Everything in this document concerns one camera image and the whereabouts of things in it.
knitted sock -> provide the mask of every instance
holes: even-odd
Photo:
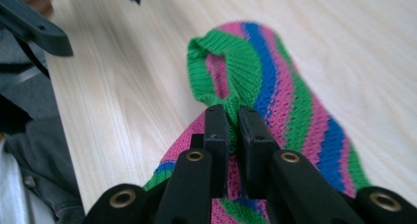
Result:
[[[303,153],[336,190],[354,196],[369,186],[351,141],[303,82],[272,30],[255,23],[225,24],[192,39],[187,59],[195,98],[224,106],[231,135],[229,197],[212,201],[212,223],[268,223],[266,202],[244,198],[240,190],[234,155],[240,105],[255,108],[278,145]],[[172,174],[191,134],[204,132],[204,121],[202,113],[174,142],[146,190]]]

pink stripe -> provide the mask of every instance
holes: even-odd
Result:
[[[178,155],[190,148],[192,134],[203,134],[205,132],[205,112],[203,112],[181,136],[169,147],[163,156],[161,163],[166,160],[177,161]]]
[[[233,22],[233,23],[224,24],[224,25],[218,27],[217,29],[220,29],[220,30],[222,30],[224,32],[227,32],[229,34],[232,34],[232,35],[236,35],[236,36],[245,38],[246,33],[243,31],[242,25],[243,25],[243,23],[241,23],[241,22]]]
[[[302,153],[317,168],[320,161],[319,153],[322,151],[322,142],[325,140],[325,132],[328,130],[329,115],[319,99],[313,95],[313,114],[309,133],[306,136]]]
[[[222,25],[218,27],[226,33],[233,34],[236,36],[244,37],[245,32],[242,30],[242,23],[235,22]],[[225,98],[229,94],[227,84],[227,72],[226,72],[226,61],[224,56],[215,56],[209,54],[205,61],[206,66],[213,79],[214,90],[220,98]]]
[[[212,54],[209,54],[205,61],[208,71],[211,74],[215,93],[220,98],[225,98],[229,95],[225,62],[224,56],[215,56]]]
[[[349,153],[350,153],[350,141],[347,137],[343,139],[343,149],[340,151],[340,173],[341,181],[344,184],[344,193],[348,196],[355,196],[355,185],[349,173]]]
[[[224,224],[224,223],[238,223],[232,216],[228,215],[220,204],[218,199],[213,199],[211,202],[211,223],[212,224]]]
[[[269,217],[267,213],[267,202],[264,199],[262,199],[260,200],[259,206],[261,207],[261,211],[265,220],[267,221],[267,223],[269,223]]]
[[[230,155],[229,158],[229,169],[227,174],[227,195],[230,200],[237,199],[240,195],[240,176],[236,155]]]
[[[291,109],[291,97],[292,97],[292,79],[291,72],[285,63],[285,60],[279,54],[277,50],[277,43],[275,35],[268,28],[261,27],[260,32],[263,34],[270,57],[277,69],[276,78],[279,85],[275,88],[271,103],[269,104],[268,111],[271,111],[269,120],[269,129],[272,132],[276,142],[281,146],[285,146],[283,141],[283,135],[286,125],[286,120]]]

green stripe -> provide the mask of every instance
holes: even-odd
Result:
[[[356,191],[371,186],[368,179],[365,177],[353,144],[350,146],[348,170]]]
[[[268,223],[265,218],[249,207],[241,205],[239,202],[228,199],[219,199],[226,213],[232,216],[239,223]]]
[[[275,36],[275,41],[278,45],[279,53],[283,56],[288,68],[291,71],[291,77],[294,84],[292,110],[289,114],[289,120],[287,123],[288,131],[284,135],[287,141],[285,148],[300,152],[303,147],[305,137],[309,133],[309,127],[312,123],[312,94],[307,85],[296,72],[292,64],[291,57],[278,36]]]
[[[229,95],[221,99],[205,64],[208,54],[225,56]],[[211,30],[202,38],[193,38],[188,45],[188,74],[194,97],[208,106],[222,104],[227,114],[232,146],[236,148],[238,111],[241,105],[253,107],[262,85],[262,65],[253,46],[221,30]]]
[[[165,181],[166,179],[170,178],[172,175],[173,170],[164,170],[161,172],[153,173],[152,178],[144,185],[144,190],[147,192],[150,189],[156,187],[159,183]]]

knit fabric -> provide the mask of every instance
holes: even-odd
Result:
[[[303,82],[271,29],[246,22],[225,24],[192,39],[187,60],[195,98],[207,106],[223,105],[232,141],[228,198],[212,201],[211,223],[268,223],[266,202],[241,193],[234,154],[241,105],[255,108],[278,145],[303,153],[336,190],[354,196],[369,186],[352,142]],[[191,135],[204,132],[204,121],[202,113],[174,142],[146,190],[169,178]]]

blue stripe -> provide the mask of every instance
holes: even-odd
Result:
[[[344,133],[340,126],[332,119],[328,119],[328,130],[322,142],[322,152],[319,153],[318,168],[325,179],[338,191],[344,191],[340,173],[340,151],[343,148]]]
[[[167,170],[173,170],[174,167],[175,167],[174,161],[164,161],[163,163],[159,164],[159,166],[155,170],[155,173],[163,172]]]
[[[237,198],[234,201],[237,201],[242,206],[246,206],[248,208],[251,208],[254,211],[257,211],[257,203],[255,199]]]
[[[245,23],[243,25],[244,26],[242,30],[246,32],[247,36],[249,37],[248,41],[257,51],[262,64],[263,76],[261,93],[258,95],[258,98],[255,101],[254,108],[261,114],[264,119],[267,119],[267,124],[269,124],[268,118],[271,112],[268,112],[268,106],[270,104],[273,92],[275,88],[277,88],[277,85],[275,85],[275,66],[268,51],[267,43],[259,31],[259,26],[252,23]]]

